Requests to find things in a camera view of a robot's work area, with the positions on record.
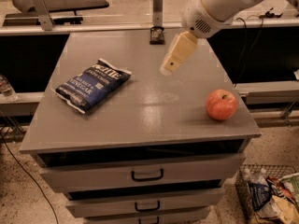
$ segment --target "gray tabletop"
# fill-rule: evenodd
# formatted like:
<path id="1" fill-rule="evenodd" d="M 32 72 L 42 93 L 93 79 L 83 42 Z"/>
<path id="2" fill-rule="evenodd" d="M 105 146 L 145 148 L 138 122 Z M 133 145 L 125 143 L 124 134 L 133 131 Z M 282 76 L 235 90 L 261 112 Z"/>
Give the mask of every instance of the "gray tabletop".
<path id="1" fill-rule="evenodd" d="M 254 137 L 260 130 L 205 39 L 170 77 L 160 65 L 180 29 L 165 29 L 166 45 L 150 45 L 150 30 L 73 33 L 52 74 L 21 144 L 22 153 L 202 142 Z M 132 71 L 131 78 L 88 116 L 54 93 L 69 78 L 103 58 Z M 228 120 L 211 119 L 207 95 L 232 91 L 238 109 Z"/>

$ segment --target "cabinet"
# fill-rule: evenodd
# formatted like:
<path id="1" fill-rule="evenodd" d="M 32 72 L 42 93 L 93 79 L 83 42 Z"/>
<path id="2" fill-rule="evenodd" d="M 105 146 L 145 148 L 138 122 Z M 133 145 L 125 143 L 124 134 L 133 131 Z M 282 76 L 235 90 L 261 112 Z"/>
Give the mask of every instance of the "cabinet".
<path id="1" fill-rule="evenodd" d="M 166 44 L 181 32 L 165 29 Z M 223 182 L 260 135 L 239 98 L 224 122 L 205 111 L 218 88 L 238 97 L 205 40 L 173 76 L 159 72 L 167 47 L 150 45 L 150 30 L 73 33 L 51 76 L 20 152 L 84 223 L 178 223 L 206 218 Z M 89 115 L 54 89 L 104 58 L 133 75 Z"/>

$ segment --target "drawer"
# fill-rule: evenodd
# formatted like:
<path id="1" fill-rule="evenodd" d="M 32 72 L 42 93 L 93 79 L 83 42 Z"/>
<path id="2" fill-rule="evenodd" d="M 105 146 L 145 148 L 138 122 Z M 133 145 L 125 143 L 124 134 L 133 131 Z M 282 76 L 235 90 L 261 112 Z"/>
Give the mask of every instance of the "drawer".
<path id="1" fill-rule="evenodd" d="M 55 192 L 119 189 L 232 177 L 242 153 L 149 161 L 121 161 L 45 168 L 41 176 Z"/>
<path id="2" fill-rule="evenodd" d="M 182 209 L 176 212 L 161 212 L 156 215 L 143 217 L 119 216 L 118 219 L 110 219 L 109 217 L 90 217 L 84 218 L 84 224 L 166 224 L 179 223 L 183 221 L 196 221 L 205 219 L 210 212 L 209 207 L 201 207 L 196 209 Z"/>
<path id="3" fill-rule="evenodd" d="M 67 202 L 66 208 L 74 217 L 139 214 L 216 205 L 224 195 L 224 188 L 168 191 Z"/>

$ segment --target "blue chip bag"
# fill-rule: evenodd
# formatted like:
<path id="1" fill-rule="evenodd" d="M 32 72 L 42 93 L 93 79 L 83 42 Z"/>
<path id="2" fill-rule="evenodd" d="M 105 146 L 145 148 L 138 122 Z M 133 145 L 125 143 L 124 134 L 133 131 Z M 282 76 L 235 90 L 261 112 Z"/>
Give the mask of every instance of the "blue chip bag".
<path id="1" fill-rule="evenodd" d="M 82 74 L 56 88 L 56 94 L 82 114 L 127 81 L 131 72 L 100 59 Z"/>

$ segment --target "robotic hand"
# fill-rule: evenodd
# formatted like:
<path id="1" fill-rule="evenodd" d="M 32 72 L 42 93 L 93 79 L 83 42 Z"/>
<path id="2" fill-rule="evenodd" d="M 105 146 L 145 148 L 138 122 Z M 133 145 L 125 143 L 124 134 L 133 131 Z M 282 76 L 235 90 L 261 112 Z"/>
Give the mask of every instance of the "robotic hand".
<path id="1" fill-rule="evenodd" d="M 160 68 L 171 75 L 195 51 L 198 38 L 209 38 L 232 23 L 241 10 L 253 7 L 263 0 L 189 0 L 182 15 L 186 32 L 175 36 Z M 297 0 L 287 0 L 298 8 Z"/>

